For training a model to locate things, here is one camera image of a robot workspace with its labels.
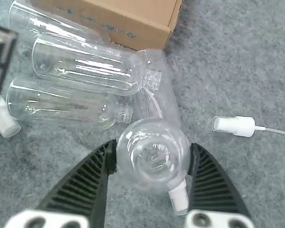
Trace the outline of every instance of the bottle neck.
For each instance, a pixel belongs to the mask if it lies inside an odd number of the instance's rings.
[[[118,123],[131,123],[133,115],[133,108],[129,105],[118,104],[116,108],[116,122]]]
[[[144,72],[143,85],[152,90],[158,90],[160,87],[162,72],[146,68]]]

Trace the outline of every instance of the blue logo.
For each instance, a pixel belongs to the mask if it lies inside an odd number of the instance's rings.
[[[109,30],[115,30],[115,27],[114,27],[113,25],[107,24],[106,27],[107,27]]]

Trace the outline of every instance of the clear plastic tube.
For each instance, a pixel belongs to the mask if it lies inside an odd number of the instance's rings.
[[[30,0],[15,0],[9,9],[9,27],[20,34],[20,40],[31,48],[36,38],[45,32],[60,34],[81,41],[108,42],[107,32],[98,26],[89,29],[49,12],[35,9]]]
[[[143,86],[158,89],[162,72],[148,68],[143,52],[45,33],[35,42],[32,63],[40,77],[115,95],[133,95]]]
[[[10,115],[20,121],[43,120],[48,124],[101,131],[115,122],[130,123],[133,109],[113,95],[65,88],[55,82],[15,78],[7,103]]]
[[[148,67],[160,69],[161,84],[158,90],[142,89],[134,95],[135,108],[139,119],[148,117],[163,118],[172,124],[181,126],[179,108],[171,82],[171,70],[163,51],[141,51],[146,56]]]
[[[272,128],[265,128],[265,131],[268,132],[275,132],[275,133],[279,133],[279,134],[284,134],[285,135],[285,131],[280,131],[280,130],[276,130],[276,129],[272,129]]]

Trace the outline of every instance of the bottle opening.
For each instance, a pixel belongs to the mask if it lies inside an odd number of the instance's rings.
[[[117,119],[119,123],[129,124],[131,123],[133,115],[133,108],[129,105],[120,105],[117,108]]]
[[[133,150],[134,169],[145,181],[165,182],[177,175],[178,159],[169,142],[142,140]]]
[[[158,90],[162,79],[162,72],[148,69],[146,75],[144,86],[149,89]]]

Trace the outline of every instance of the white plastic part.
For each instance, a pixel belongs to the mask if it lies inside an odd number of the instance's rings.
[[[169,196],[176,216],[186,215],[189,208],[189,197],[186,190],[186,180],[177,188],[169,191]]]
[[[255,228],[246,216],[219,211],[192,210],[186,217],[184,228]]]
[[[12,217],[7,222],[4,228],[27,228],[27,227],[89,228],[89,222],[86,217],[80,215],[45,212],[38,210],[26,210]]]
[[[250,138],[255,131],[268,131],[285,135],[284,131],[256,126],[255,120],[252,117],[246,116],[215,116],[212,119],[212,130],[215,132],[231,133],[236,136],[247,138]]]
[[[7,104],[0,96],[0,134],[3,138],[10,138],[21,130],[21,126],[10,116]]]

